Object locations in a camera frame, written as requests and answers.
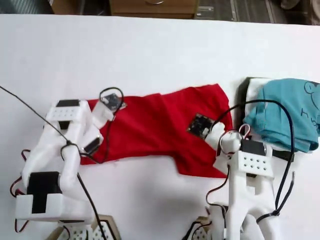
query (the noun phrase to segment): white plastic bracket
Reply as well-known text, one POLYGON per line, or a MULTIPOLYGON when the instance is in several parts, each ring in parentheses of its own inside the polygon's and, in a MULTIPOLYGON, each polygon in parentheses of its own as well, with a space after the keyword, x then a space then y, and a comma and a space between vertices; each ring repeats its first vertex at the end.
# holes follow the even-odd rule
POLYGON ((239 150, 232 156, 232 160, 238 162, 237 167, 240 172, 271 178, 274 177, 271 157, 252 154, 239 150))
MULTIPOLYGON (((102 229, 106 239, 116 240, 108 227, 108 224, 101 221, 102 229)), ((68 228, 70 236, 67 230, 63 230, 57 240, 104 240, 101 234, 101 230, 97 225, 93 230, 90 225, 72 226, 68 228)))

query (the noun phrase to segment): wire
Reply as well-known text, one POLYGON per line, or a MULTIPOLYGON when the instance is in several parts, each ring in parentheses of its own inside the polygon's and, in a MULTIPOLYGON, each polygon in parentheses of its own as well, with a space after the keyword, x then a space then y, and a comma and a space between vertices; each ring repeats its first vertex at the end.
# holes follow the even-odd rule
POLYGON ((243 139, 243 138, 244 138, 244 137, 240 134, 240 131, 237 131, 237 130, 234 130, 234 129, 229 130, 229 131, 225 131, 225 132, 220 136, 220 140, 219 140, 219 145, 220 145, 221 151, 222 151, 225 155, 234 154, 234 152, 226 152, 226 151, 224 150, 224 145, 223 145, 223 142, 222 142, 224 136, 226 136, 228 133, 231 133, 231 132, 237 133, 238 136, 240 136, 240 139, 243 139))
MULTIPOLYGON (((22 156, 22 158, 23 158, 24 161, 27 160, 27 157, 26 157, 26 155, 25 155, 25 152, 30 153, 30 150, 29 150, 29 149, 23 149, 23 150, 21 151, 21 156, 22 156)), ((9 190, 10 190, 10 194, 11 194, 14 198, 16 198, 17 195, 25 195, 25 193, 23 193, 20 189, 16 189, 15 192, 13 191, 15 185, 16 185, 17 183, 19 183, 21 180, 22 180, 22 176, 20 176, 17 180, 15 180, 15 181, 11 184, 11 186, 10 186, 10 189, 9 189, 9 190)))
POLYGON ((186 234, 184 235, 184 237, 182 238, 182 240, 188 240, 188 237, 190 236, 191 234, 191 231, 192 229, 194 228, 194 225, 196 224, 201 224, 200 221, 194 221, 191 226, 189 227, 188 231, 186 232, 186 234))
POLYGON ((244 133, 244 135, 243 135, 243 138, 244 139, 246 139, 247 138, 247 136, 249 135, 249 133, 250 133, 250 131, 251 131, 251 127, 250 127, 250 125, 249 124, 247 124, 247 123, 244 123, 244 124, 242 124, 240 127, 239 127, 239 133, 241 134, 241 130, 242 130, 242 128, 244 128, 244 130, 246 130, 246 127, 248 127, 248 130, 244 133))
POLYGON ((114 120, 115 120, 115 118, 116 118, 117 112, 120 110, 120 108, 122 107, 123 103, 125 102, 125 95, 124 95, 124 93, 121 91, 120 88, 113 86, 113 87, 107 87, 107 88, 103 89, 103 90, 100 92, 100 94, 99 94, 99 101, 100 101, 101 103, 103 103, 103 105, 105 105, 106 107, 108 107, 107 104, 103 101, 102 94, 105 93, 105 92, 107 92, 107 91, 109 91, 109 90, 118 90, 118 91, 120 92, 120 94, 121 94, 121 102, 120 102, 119 106, 117 107, 117 109, 114 111, 114 113, 113 113, 113 118, 112 118, 111 122, 109 122, 109 124, 108 124, 107 127, 106 127, 106 134, 105 134, 106 150, 105 150, 104 158, 103 158, 102 162, 100 162, 100 163, 106 162, 106 161, 108 160, 109 148, 110 148, 110 145, 109 145, 109 135, 110 135, 111 125, 112 125, 112 123, 114 122, 114 120))
POLYGON ((34 110, 30 105, 28 105, 25 101, 23 101, 20 97, 18 97, 17 95, 15 95, 14 93, 10 92, 9 90, 5 89, 3 86, 0 85, 0 89, 2 89, 3 91, 7 92, 8 94, 14 96, 16 99, 18 99, 21 103, 23 103, 28 109, 30 109, 32 112, 35 113, 35 115, 37 115, 39 118, 41 118, 43 121, 45 121, 47 124, 49 124, 54 130, 56 130, 66 141, 68 141, 68 139, 55 127, 53 126, 50 122, 48 122, 43 116, 41 116, 39 113, 37 113, 36 110, 34 110))
POLYGON ((19 189, 15 190, 15 193, 14 193, 14 191, 13 191, 15 185, 16 185, 17 183, 19 183, 21 180, 22 180, 22 176, 20 176, 17 180, 15 180, 15 181, 11 184, 11 186, 10 186, 10 194, 11 194, 14 198, 17 197, 17 193, 19 193, 18 195, 24 195, 24 193, 21 192, 19 189))
POLYGON ((91 156, 90 154, 86 153, 86 152, 81 152, 80 156, 82 157, 86 157, 88 159, 90 159, 91 161, 95 162, 96 164, 103 164, 103 162, 99 162, 98 160, 96 160, 93 156, 91 156))
POLYGON ((203 224, 203 225, 198 226, 198 227, 193 231, 192 236, 191 236, 191 240, 194 239, 194 236, 195 236, 195 234, 196 234, 196 231, 198 231, 200 228, 203 228, 203 227, 206 227, 206 226, 210 226, 211 223, 212 223, 212 221, 210 221, 210 222, 207 223, 207 224, 203 224))
POLYGON ((221 208, 222 217, 223 217, 223 222, 224 222, 224 228, 226 228, 226 227, 227 227, 227 223, 226 223, 227 210, 226 210, 225 206, 222 206, 222 205, 217 204, 217 203, 211 203, 211 204, 209 204, 209 205, 211 205, 211 206, 218 206, 218 207, 221 208))
POLYGON ((208 192, 206 193, 206 195, 205 195, 205 201, 206 201, 206 203, 209 204, 210 206, 214 206, 215 203, 211 203, 211 202, 208 201, 209 195, 210 195, 211 193, 219 190, 219 189, 222 189, 222 188, 226 185, 226 183, 227 183, 227 181, 228 181, 228 178, 229 178, 229 172, 230 172, 230 166, 228 165, 228 172, 227 172, 227 174, 226 174, 226 178, 225 178, 224 182, 223 182, 220 186, 217 186, 217 187, 215 187, 214 189, 211 189, 210 191, 208 191, 208 192))
POLYGON ((23 149, 23 150, 21 151, 21 156, 22 156, 23 160, 24 160, 24 161, 27 161, 27 157, 26 157, 26 155, 25 155, 25 152, 30 153, 31 151, 30 151, 29 149, 23 149))
MULTIPOLYGON (((283 187, 285 185, 285 181, 287 179, 287 176, 288 176, 288 173, 289 173, 289 168, 291 166, 291 163, 293 162, 293 159, 294 159, 294 154, 295 154, 295 131, 294 131, 294 124, 293 124, 293 121, 292 121, 292 118, 290 116, 290 113, 288 112, 288 110, 285 108, 285 106, 283 106, 280 102, 276 101, 276 100, 267 100, 267 99, 256 99, 256 100, 251 100, 251 101, 246 101, 246 102, 241 102, 239 104, 236 104, 234 105, 233 107, 230 107, 227 111, 225 111, 224 113, 222 113, 217 119, 216 121, 211 125, 211 128, 210 128, 210 131, 212 131, 213 127, 218 123, 218 122, 221 122, 221 120, 229 113, 231 112, 233 109, 236 109, 238 107, 242 107, 242 106, 245 106, 247 104, 253 104, 253 103, 274 103, 274 104, 277 104, 280 108, 282 108, 282 110, 284 111, 286 117, 288 118, 288 122, 289 122, 289 128, 290 128, 290 143, 291 143, 291 147, 290 147, 290 155, 288 157, 288 161, 287 161, 287 164, 286 164, 286 167, 285 167, 285 170, 284 170, 284 173, 283 173, 283 176, 282 176, 282 179, 281 179, 281 182, 280 182, 280 185, 279 185, 279 189, 277 191, 277 194, 276 194, 276 197, 275 197, 275 211, 271 212, 271 213, 268 213, 268 214, 265 214, 265 215, 262 215, 261 217, 259 217, 257 219, 257 224, 262 220, 262 219, 265 219, 267 217, 270 217, 270 216, 278 216, 280 214, 280 210, 278 208, 278 205, 279 205, 279 200, 280 200, 280 197, 281 197, 281 193, 282 193, 282 190, 283 190, 283 187)), ((283 205, 286 203, 290 193, 291 193, 291 190, 292 190, 292 187, 291 189, 289 188, 287 194, 285 195, 286 197, 282 200, 282 203, 280 204, 280 206, 282 206, 281 208, 283 208, 283 205)))
MULTIPOLYGON (((66 147, 69 147, 69 146, 75 146, 75 147, 77 148, 78 152, 79 152, 79 155, 81 156, 81 153, 80 153, 80 150, 79 150, 78 145, 76 145, 75 143, 72 143, 72 142, 67 142, 67 144, 64 145, 63 147, 61 147, 61 149, 60 149, 60 155, 61 155, 61 158, 62 158, 63 161, 65 161, 64 156, 63 156, 63 149, 65 149, 66 147)), ((80 185, 81 185, 81 187, 83 188, 83 191, 84 191, 86 197, 88 198, 88 200, 89 200, 89 202, 90 202, 90 204, 91 204, 91 206, 92 206, 92 209, 93 209, 93 212, 94 212, 96 221, 97 221, 98 226, 99 226, 100 231, 101 231, 102 238, 103 238, 104 240, 107 240, 106 235, 105 235, 105 232, 104 232, 104 229, 103 229, 103 227, 102 227, 102 225, 101 225, 101 221, 100 221, 100 218, 99 218, 99 215, 98 215, 96 206, 95 206, 94 202, 92 201, 91 196, 90 196, 90 194, 89 194, 89 192, 88 192, 88 190, 87 190, 84 182, 82 181, 82 178, 81 178, 80 174, 77 173, 77 174, 76 174, 76 177, 78 178, 78 180, 79 180, 79 182, 80 182, 80 185)))
MULTIPOLYGON (((48 125, 50 125, 54 130, 57 131, 57 133, 59 133, 59 134, 66 140, 66 145, 63 146, 63 147, 60 149, 60 153, 61 153, 61 157, 62 157, 62 160, 63 160, 63 161, 64 161, 64 158, 63 158, 63 155, 62 155, 62 150, 63 150, 65 147, 67 147, 67 146, 70 146, 70 145, 76 146, 77 149, 78 149, 79 155, 81 155, 80 150, 79 150, 79 147, 78 147, 75 143, 72 143, 70 140, 68 140, 55 126, 53 126, 53 125, 52 125, 50 122, 48 122, 44 117, 42 117, 39 113, 37 113, 37 111, 34 110, 30 105, 28 105, 28 104, 27 104, 25 101, 23 101, 20 97, 18 97, 17 95, 13 94, 13 93, 10 92, 9 90, 5 89, 5 88, 2 87, 1 85, 0 85, 0 89, 4 90, 4 91, 7 92, 8 94, 10 94, 10 95, 12 95, 13 97, 17 98, 21 103, 23 103, 25 106, 27 106, 27 107, 28 107, 31 111, 33 111, 39 118, 41 118, 41 119, 42 119, 43 121, 45 121, 48 125)), ((103 94, 103 92, 107 91, 108 89, 118 89, 118 90, 121 92, 121 95, 122 95, 121 105, 122 105, 122 104, 123 104, 123 92, 122 92, 119 88, 117 88, 117 87, 110 87, 110 88, 104 89, 103 91, 100 92, 100 94, 99 94, 99 99, 100 99, 100 100, 102 99, 102 98, 101 98, 101 95, 103 94)), ((107 238, 106 238, 106 236, 105 236, 105 233, 104 233, 104 231, 103 231, 103 227, 102 227, 102 225, 101 225, 101 223, 100 223, 100 218, 99 218, 99 215, 98 215, 98 213, 97 213, 95 204, 94 204, 94 202, 92 201, 91 196, 90 196, 90 194, 88 193, 88 190, 87 190, 85 184, 83 183, 83 181, 82 181, 79 173, 77 174, 77 178, 79 179, 79 182, 80 182, 80 184, 81 184, 81 186, 82 186, 82 188, 83 188, 83 190, 84 190, 84 192, 85 192, 85 194, 86 194, 86 196, 87 196, 87 198, 88 198, 88 200, 89 200, 89 202, 90 202, 90 204, 91 204, 91 206, 92 206, 92 208, 93 208, 93 211, 94 211, 96 220, 97 220, 97 222, 98 222, 98 225, 99 225, 99 228, 100 228, 100 231, 101 231, 101 235, 102 235, 102 237, 103 237, 104 240, 107 240, 107 238)), ((29 221, 26 221, 26 223, 22 226, 22 228, 21 228, 19 231, 17 231, 17 232, 19 232, 19 233, 22 232, 22 231, 24 230, 24 228, 26 227, 26 225, 27 225, 28 222, 29 222, 29 221)), ((15 220, 15 222, 14 222, 14 229, 17 230, 17 220, 15 220)))
POLYGON ((18 229, 18 220, 14 219, 14 231, 19 234, 21 233, 23 230, 25 230, 26 226, 28 225, 29 220, 25 221, 25 223, 22 225, 22 227, 20 229, 18 229))
POLYGON ((71 234, 70 234, 69 229, 68 229, 65 225, 63 225, 62 227, 63 227, 63 228, 66 230, 66 232, 68 233, 68 238, 67 238, 67 240, 69 240, 70 237, 71 237, 71 234))

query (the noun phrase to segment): black cable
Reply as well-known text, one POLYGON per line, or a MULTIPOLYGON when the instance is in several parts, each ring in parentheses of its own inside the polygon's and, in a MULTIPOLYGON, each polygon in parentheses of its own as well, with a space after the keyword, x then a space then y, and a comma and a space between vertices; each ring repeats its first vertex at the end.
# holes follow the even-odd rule
POLYGON ((226 174, 226 178, 225 178, 224 182, 223 182, 220 186, 217 186, 217 187, 215 187, 214 189, 211 189, 210 191, 208 191, 208 192, 206 193, 206 195, 205 195, 205 201, 206 201, 206 203, 207 203, 208 205, 211 205, 211 206, 214 206, 214 205, 215 205, 215 203, 210 203, 210 202, 208 201, 208 197, 209 197, 209 195, 210 195, 211 193, 213 193, 213 192, 215 192, 215 191, 217 191, 217 190, 219 190, 219 189, 222 189, 222 188, 226 185, 226 183, 227 183, 227 181, 228 181, 228 178, 229 178, 229 172, 230 172, 230 166, 228 165, 228 172, 227 172, 227 174, 226 174))
POLYGON ((103 101, 102 94, 105 93, 105 92, 107 92, 107 91, 109 91, 109 90, 118 90, 118 91, 120 92, 120 94, 121 94, 121 102, 120 102, 119 106, 117 107, 117 109, 116 109, 116 110, 114 111, 114 113, 113 113, 112 121, 109 122, 109 124, 107 125, 107 128, 106 128, 106 134, 105 134, 106 149, 105 149, 104 158, 103 158, 103 160, 102 160, 101 163, 106 162, 106 161, 108 160, 109 147, 110 147, 110 146, 109 146, 109 135, 110 135, 111 125, 112 125, 112 123, 114 122, 114 120, 115 120, 115 118, 116 118, 117 112, 120 110, 120 108, 122 107, 123 103, 125 102, 125 95, 124 95, 124 93, 121 91, 120 88, 113 86, 113 87, 107 87, 107 88, 103 89, 103 90, 100 92, 100 94, 99 94, 99 101, 100 101, 101 103, 103 103, 103 105, 105 105, 106 107, 108 107, 107 104, 103 101))
POLYGON ((212 221, 210 221, 210 222, 207 223, 207 224, 203 224, 203 225, 198 226, 198 227, 193 231, 192 236, 191 236, 191 240, 194 239, 194 236, 195 236, 196 231, 198 231, 200 228, 203 228, 203 227, 206 227, 206 226, 210 226, 211 223, 212 223, 212 221))
MULTIPOLYGON (((44 117, 42 117, 39 113, 37 113, 36 110, 34 110, 31 106, 29 106, 29 105, 28 105, 25 101, 23 101, 20 97, 18 97, 18 96, 15 95, 14 93, 10 92, 9 90, 5 89, 5 88, 2 87, 1 85, 0 85, 0 89, 4 90, 4 91, 7 92, 8 94, 10 94, 10 95, 12 95, 13 97, 17 98, 21 103, 23 103, 25 106, 27 106, 31 111, 33 111, 33 112, 34 112, 39 118, 41 118, 43 121, 45 121, 47 124, 49 124, 54 130, 56 130, 56 131, 66 140, 66 145, 64 145, 64 146, 60 149, 60 153, 61 153, 61 157, 62 157, 62 160, 63 160, 63 161, 64 161, 64 157, 63 157, 63 155, 62 155, 62 150, 63 150, 65 147, 68 147, 68 146, 71 146, 71 145, 76 146, 76 148, 78 149, 79 155, 81 156, 79 147, 78 147, 75 143, 72 143, 70 140, 68 140, 55 126, 53 126, 53 125, 52 125, 50 122, 48 122, 44 117)), ((100 92, 100 95, 99 95, 99 99, 100 99, 100 100, 101 100, 101 94, 102 94, 103 92, 104 92, 104 90, 103 90, 102 92, 100 92)), ((78 180, 79 180, 79 182, 80 182, 80 184, 81 184, 81 186, 82 186, 82 188, 83 188, 83 190, 84 190, 84 192, 85 192, 85 194, 86 194, 86 196, 87 196, 87 198, 88 198, 88 200, 89 200, 89 202, 90 202, 90 204, 91 204, 91 206, 92 206, 92 208, 93 208, 95 218, 96 218, 96 220, 97 220, 97 223, 98 223, 99 228, 100 228, 100 231, 101 231, 101 235, 102 235, 102 237, 103 237, 104 240, 107 240, 107 238, 106 238, 106 236, 105 236, 105 232, 104 232, 103 227, 102 227, 102 225, 101 225, 100 218, 99 218, 97 209, 96 209, 96 207, 95 207, 95 204, 94 204, 94 202, 92 201, 91 196, 90 196, 90 194, 89 194, 89 192, 88 192, 88 190, 87 190, 84 182, 82 181, 79 173, 77 174, 77 178, 78 178, 78 180)))
MULTIPOLYGON (((66 147, 69 147, 69 146, 75 146, 75 147, 77 148, 78 152, 79 152, 79 155, 81 155, 78 145, 76 145, 75 143, 72 143, 72 142, 68 142, 66 145, 64 145, 64 146, 60 149, 60 155, 61 155, 61 158, 62 158, 63 161, 65 161, 64 156, 63 156, 63 154, 62 154, 63 149, 66 148, 66 147)), ((103 240, 107 240, 106 235, 105 235, 105 232, 104 232, 104 229, 103 229, 103 227, 102 227, 102 225, 101 225, 101 221, 100 221, 100 218, 99 218, 99 215, 98 215, 96 206, 95 206, 94 202, 92 201, 91 196, 90 196, 90 194, 89 194, 89 192, 88 192, 88 190, 87 190, 84 182, 82 181, 82 178, 80 177, 80 174, 77 173, 76 177, 78 178, 78 180, 79 180, 79 182, 80 182, 80 185, 81 185, 81 187, 83 188, 83 191, 84 191, 86 197, 88 198, 88 200, 89 200, 89 202, 90 202, 90 204, 91 204, 91 206, 92 206, 92 209, 93 209, 93 212, 94 212, 96 221, 97 221, 97 223, 98 223, 98 226, 99 226, 99 228, 100 228, 100 231, 101 231, 101 235, 102 235, 102 237, 103 237, 103 240)))
POLYGON ((80 156, 83 156, 83 157, 86 157, 88 159, 90 159, 91 161, 95 162, 96 164, 102 164, 103 162, 99 162, 97 159, 95 159, 93 156, 91 156, 90 154, 88 153, 85 153, 85 152, 81 152, 80 153, 80 156))
POLYGON ((27 161, 27 157, 26 157, 26 155, 25 155, 26 152, 27 152, 27 153, 30 153, 31 150, 29 150, 29 149, 23 149, 23 150, 21 151, 21 156, 22 156, 22 158, 23 158, 24 161, 27 161))
POLYGON ((201 224, 200 221, 194 221, 191 226, 189 227, 188 231, 186 232, 186 234, 184 235, 184 237, 181 239, 181 240, 188 240, 190 234, 191 234, 191 231, 192 229, 194 228, 194 225, 196 224, 201 224))
POLYGON ((290 113, 288 112, 288 110, 285 108, 285 106, 283 106, 280 102, 276 101, 276 100, 267 100, 267 99, 256 99, 256 100, 251 100, 251 101, 246 101, 246 102, 242 102, 242 103, 239 103, 239 104, 236 104, 234 105, 233 107, 229 108, 227 111, 225 111, 224 113, 222 113, 217 119, 216 121, 211 125, 211 128, 210 130, 213 129, 213 127, 218 123, 218 122, 221 122, 221 120, 229 113, 231 112, 233 109, 236 109, 238 107, 242 107, 242 106, 245 106, 247 104, 253 104, 253 103, 274 103, 274 104, 277 104, 279 107, 282 108, 282 110, 284 111, 286 117, 288 118, 288 121, 289 121, 289 127, 290 127, 290 143, 291 143, 291 146, 290 146, 290 155, 288 157, 288 161, 287 161, 287 164, 286 164, 286 167, 285 167, 285 170, 284 170, 284 173, 283 173, 283 176, 282 176, 282 179, 281 179, 281 182, 280 182, 280 185, 279 185, 279 189, 277 191, 277 194, 276 194, 276 198, 275 198, 275 211, 271 212, 271 213, 268 213, 268 214, 265 214, 265 215, 262 215, 261 217, 259 217, 257 219, 257 223, 259 223, 262 219, 265 219, 267 217, 270 217, 270 216, 278 216, 280 214, 280 210, 283 208, 284 204, 286 203, 290 193, 291 193, 291 190, 292 190, 292 187, 293 187, 293 184, 294 184, 294 181, 292 179, 291 181, 291 185, 292 187, 289 188, 287 194, 285 195, 284 199, 282 200, 280 206, 281 208, 278 208, 278 205, 279 205, 279 200, 280 200, 280 196, 281 196, 281 193, 282 193, 282 190, 283 190, 283 187, 285 185, 285 181, 286 181, 286 178, 288 176, 288 172, 289 172, 289 168, 291 166, 291 163, 293 162, 293 159, 294 159, 294 154, 295 154, 295 133, 294 133, 294 124, 293 124, 293 121, 292 121, 292 118, 290 116, 290 113))
POLYGON ((211 203, 211 206, 218 206, 221 208, 221 212, 222 212, 222 217, 223 217, 223 221, 224 221, 224 228, 227 227, 227 223, 226 223, 226 214, 227 214, 227 210, 224 206, 220 205, 220 204, 216 204, 216 203, 211 203))
POLYGON ((68 233, 68 239, 67 239, 67 240, 69 240, 70 237, 71 237, 70 231, 69 231, 69 229, 68 229, 65 225, 63 225, 63 228, 64 228, 64 229, 66 230, 66 232, 68 233))
POLYGON ((2 89, 3 91, 7 92, 8 94, 14 96, 15 98, 17 98, 21 103, 23 103, 28 109, 30 109, 32 112, 34 112, 39 118, 41 118, 43 121, 45 121, 47 124, 49 124, 52 128, 54 128, 54 130, 56 130, 66 141, 68 141, 68 139, 55 127, 53 126, 50 122, 48 122, 44 117, 42 117, 39 113, 36 112, 36 110, 34 110, 31 106, 29 106, 25 101, 23 101, 20 97, 18 97, 17 95, 15 95, 14 93, 10 92, 9 90, 5 89, 3 86, 0 86, 0 89, 2 89))

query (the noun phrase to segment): red wire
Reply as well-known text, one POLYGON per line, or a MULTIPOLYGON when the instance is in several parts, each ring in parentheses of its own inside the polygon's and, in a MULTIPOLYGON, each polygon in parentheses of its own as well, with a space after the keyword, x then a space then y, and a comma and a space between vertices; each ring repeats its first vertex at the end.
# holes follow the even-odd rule
POLYGON ((29 220, 25 221, 25 223, 22 225, 22 227, 20 229, 18 229, 18 220, 15 219, 14 220, 14 231, 19 234, 21 233, 23 230, 25 230, 27 224, 29 223, 29 220))
POLYGON ((29 149, 23 149, 23 150, 21 151, 21 156, 22 156, 22 158, 23 158, 24 161, 27 160, 27 157, 26 157, 26 155, 25 155, 25 152, 30 153, 31 151, 30 151, 29 149))
POLYGON ((69 231, 69 229, 68 229, 66 226, 63 226, 63 228, 64 228, 64 229, 66 230, 66 232, 68 233, 68 239, 67 239, 67 240, 69 240, 70 237, 71 237, 70 231, 69 231))
MULTIPOLYGON (((26 155, 25 155, 25 152, 30 153, 30 150, 29 150, 29 149, 23 149, 23 150, 21 151, 21 156, 22 156, 22 158, 23 158, 24 161, 27 160, 27 157, 26 157, 26 155)), ((22 192, 22 191, 21 191, 20 189, 18 189, 18 188, 13 192, 13 189, 14 189, 15 185, 16 185, 17 183, 19 183, 21 180, 22 180, 22 176, 20 176, 17 180, 15 180, 15 181, 11 184, 11 186, 10 186, 10 194, 11 194, 14 198, 16 198, 18 195, 25 195, 25 193, 22 192)), ((28 225, 28 223, 29 223, 29 220, 25 221, 25 223, 22 225, 22 227, 21 227, 20 229, 18 229, 18 220, 17 220, 17 219, 14 219, 14 231, 15 231, 17 234, 21 233, 23 230, 25 230, 25 228, 26 228, 26 226, 28 225)))
POLYGON ((20 182, 21 180, 22 180, 22 176, 20 176, 17 180, 15 180, 15 181, 11 184, 11 186, 10 186, 10 194, 11 194, 14 198, 16 198, 17 195, 19 195, 19 194, 17 194, 17 191, 19 191, 20 193, 24 194, 24 193, 21 192, 19 189, 15 190, 15 193, 13 192, 14 186, 15 186, 18 182, 20 182))

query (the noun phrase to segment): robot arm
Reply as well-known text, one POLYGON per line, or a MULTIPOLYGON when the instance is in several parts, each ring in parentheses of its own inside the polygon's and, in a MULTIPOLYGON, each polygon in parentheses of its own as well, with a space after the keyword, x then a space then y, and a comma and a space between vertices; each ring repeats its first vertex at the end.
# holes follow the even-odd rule
POLYGON ((92 222, 90 203, 66 196, 64 192, 74 188, 78 181, 79 151, 92 154, 103 141, 99 129, 113 118, 112 111, 100 101, 92 112, 87 101, 78 99, 60 100, 50 108, 46 120, 78 147, 72 144, 64 147, 66 140, 49 124, 44 125, 40 140, 21 173, 27 193, 17 196, 17 219, 64 224, 92 222), (49 171, 49 163, 61 156, 62 171, 49 171))
POLYGON ((221 224, 221 209, 210 206, 212 240, 281 240, 276 216, 256 219, 275 210, 272 149, 262 142, 244 139, 237 131, 224 130, 217 123, 205 141, 216 150, 214 167, 227 174, 229 166, 229 203, 226 226, 221 224))

